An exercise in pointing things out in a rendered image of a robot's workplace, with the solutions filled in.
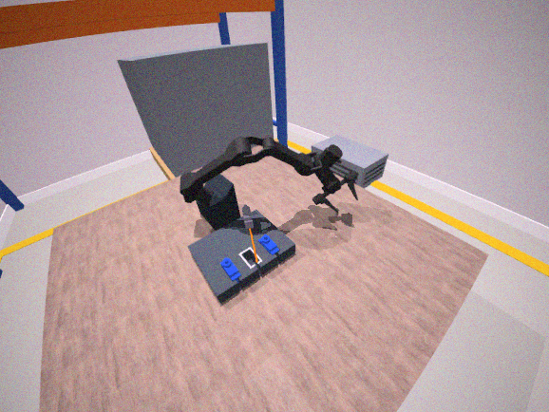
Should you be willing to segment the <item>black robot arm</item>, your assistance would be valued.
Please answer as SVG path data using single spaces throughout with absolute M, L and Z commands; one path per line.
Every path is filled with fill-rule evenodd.
M 263 148 L 252 154 L 251 144 L 261 145 Z M 197 200 L 208 206 L 214 191 L 207 187 L 203 188 L 203 184 L 231 166 L 240 167 L 247 163 L 258 162 L 264 157 L 272 156 L 290 164 L 301 176 L 316 174 L 319 177 L 343 156 L 341 149 L 334 144 L 326 147 L 321 154 L 319 155 L 317 151 L 297 153 L 270 137 L 237 137 L 229 144 L 223 155 L 196 173 L 189 172 L 181 176 L 180 193 L 187 203 Z M 312 162 L 312 157 L 314 162 Z

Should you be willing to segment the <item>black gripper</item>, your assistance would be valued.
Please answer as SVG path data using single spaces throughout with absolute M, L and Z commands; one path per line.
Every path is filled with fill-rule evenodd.
M 322 184 L 325 186 L 327 191 L 325 193 L 323 193 L 322 195 L 321 195 L 321 193 L 319 193 L 318 195 L 313 197 L 312 198 L 313 202 L 315 203 L 315 205 L 318 205 L 319 203 L 321 203 L 321 204 L 325 203 L 326 205 L 330 206 L 331 208 L 333 208 L 337 212 L 336 208 L 326 199 L 326 197 L 328 195 L 330 195 L 331 193 L 333 193 L 337 188 L 339 188 L 340 186 L 342 186 L 343 184 L 345 184 L 347 182 L 347 184 L 348 184 L 351 192 L 353 193 L 354 197 L 358 200 L 358 196 L 356 194 L 355 187 L 354 187 L 354 182 L 355 182 L 355 179 L 357 177 L 358 177 L 357 173 L 355 171 L 351 171 L 351 172 L 348 172 L 347 174 L 345 174 L 344 178 L 339 181 L 336 178 L 336 176 L 333 174 L 331 169 L 326 170 L 318 178 L 320 179 Z M 336 185 L 336 184 L 339 184 L 339 185 Z

